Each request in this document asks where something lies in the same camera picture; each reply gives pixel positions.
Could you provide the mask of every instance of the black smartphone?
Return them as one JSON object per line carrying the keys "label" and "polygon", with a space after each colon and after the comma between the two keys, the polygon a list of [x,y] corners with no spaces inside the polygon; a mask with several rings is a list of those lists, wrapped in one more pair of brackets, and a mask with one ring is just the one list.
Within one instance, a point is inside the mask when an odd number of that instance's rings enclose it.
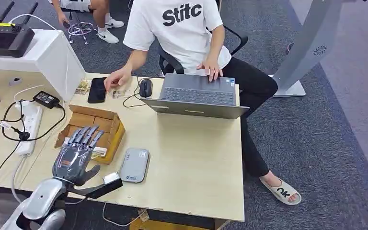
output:
{"label": "black smartphone", "polygon": [[66,29],[68,29],[69,27],[70,27],[70,25],[68,24],[68,22],[66,22],[66,21],[64,21],[63,22],[63,26],[66,28]]}
{"label": "black smartphone", "polygon": [[88,95],[88,103],[102,103],[105,101],[106,89],[104,80],[106,78],[94,78],[91,82],[90,94]]}

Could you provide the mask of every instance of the black pants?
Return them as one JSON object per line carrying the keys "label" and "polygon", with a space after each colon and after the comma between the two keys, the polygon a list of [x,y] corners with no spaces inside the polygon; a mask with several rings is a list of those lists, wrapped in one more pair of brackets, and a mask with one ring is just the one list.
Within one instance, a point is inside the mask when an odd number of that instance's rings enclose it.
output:
{"label": "black pants", "polygon": [[264,176],[269,169],[250,137],[246,119],[277,92],[277,84],[256,67],[234,57],[222,71],[224,77],[235,78],[242,90],[241,105],[250,107],[241,116],[242,158],[246,169],[252,176]]}

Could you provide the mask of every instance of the ventilation grille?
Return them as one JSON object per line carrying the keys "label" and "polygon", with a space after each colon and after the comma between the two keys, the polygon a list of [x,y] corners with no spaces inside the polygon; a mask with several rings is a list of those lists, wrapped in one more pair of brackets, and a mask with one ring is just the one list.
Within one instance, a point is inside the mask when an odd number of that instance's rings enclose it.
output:
{"label": "ventilation grille", "polygon": [[322,55],[326,52],[327,49],[328,49],[327,46],[319,46],[318,48],[314,50],[314,55],[315,56]]}

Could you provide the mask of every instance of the antenna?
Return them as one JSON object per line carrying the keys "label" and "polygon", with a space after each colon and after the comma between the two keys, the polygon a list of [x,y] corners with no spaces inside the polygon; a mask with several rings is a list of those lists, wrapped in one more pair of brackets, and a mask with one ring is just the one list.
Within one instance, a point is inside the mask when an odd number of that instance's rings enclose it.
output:
{"label": "antenna", "polygon": [[3,19],[5,19],[5,17],[8,15],[9,11],[11,11],[13,5],[15,4],[14,1],[12,1],[9,6],[5,9],[5,11],[3,12],[3,14],[0,16],[0,23],[3,21]]}
{"label": "antenna", "polygon": [[[38,5],[39,5],[39,3],[35,2],[33,7],[29,11],[29,14],[33,14]],[[23,24],[26,25],[29,22],[29,20],[30,20],[30,15],[26,16],[26,18],[23,21]]]}

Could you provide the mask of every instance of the stool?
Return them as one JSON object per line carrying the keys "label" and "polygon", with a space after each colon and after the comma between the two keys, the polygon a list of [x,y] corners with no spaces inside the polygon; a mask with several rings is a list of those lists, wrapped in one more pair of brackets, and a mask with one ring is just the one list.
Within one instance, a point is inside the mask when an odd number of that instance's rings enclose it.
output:
{"label": "stool", "polygon": [[91,33],[95,29],[92,23],[85,23],[85,22],[80,21],[78,14],[82,13],[83,11],[70,10],[66,8],[61,8],[61,11],[69,12],[70,21],[72,21],[73,12],[75,13],[77,17],[77,23],[70,25],[70,28],[69,28],[69,42],[71,44],[74,42],[74,40],[72,39],[72,36],[82,36],[82,38],[84,38],[85,44],[88,45],[89,42],[87,41],[87,38],[85,37],[85,35]]}

